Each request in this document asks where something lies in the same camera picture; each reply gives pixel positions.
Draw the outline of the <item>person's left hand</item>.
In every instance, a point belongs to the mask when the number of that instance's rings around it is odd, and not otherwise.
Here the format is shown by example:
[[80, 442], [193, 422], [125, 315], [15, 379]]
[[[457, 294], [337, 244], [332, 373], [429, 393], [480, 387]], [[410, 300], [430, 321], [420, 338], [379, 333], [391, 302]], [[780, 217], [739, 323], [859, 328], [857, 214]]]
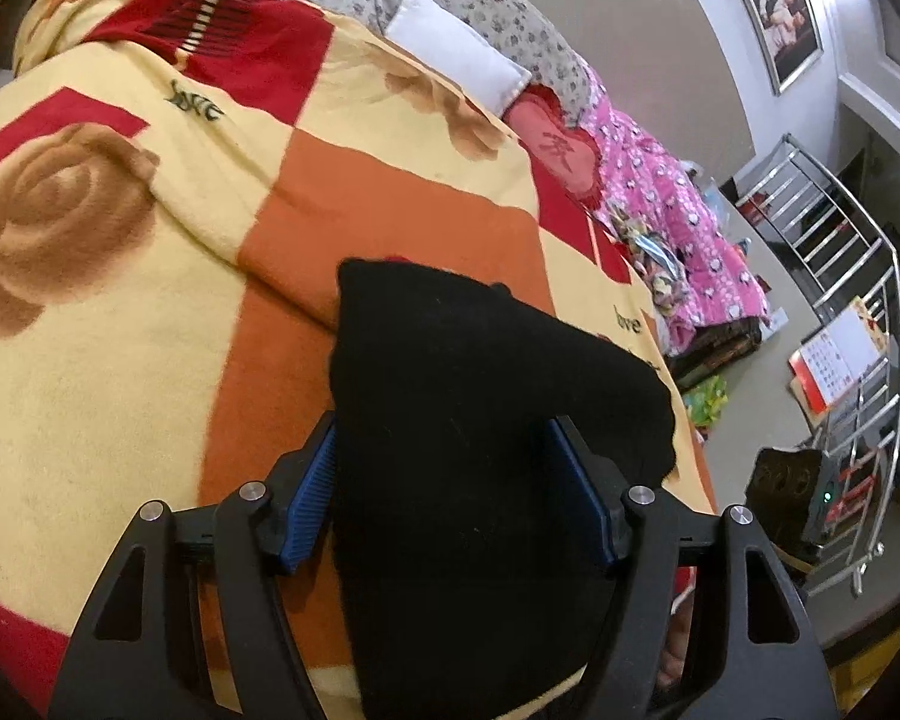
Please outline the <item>person's left hand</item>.
[[678, 595], [671, 605], [670, 624], [667, 639], [663, 645], [658, 671], [656, 672], [656, 689], [667, 691], [683, 678], [688, 656], [689, 638], [691, 637], [692, 613], [694, 613], [694, 592], [696, 592], [696, 569], [681, 567], [676, 577]]

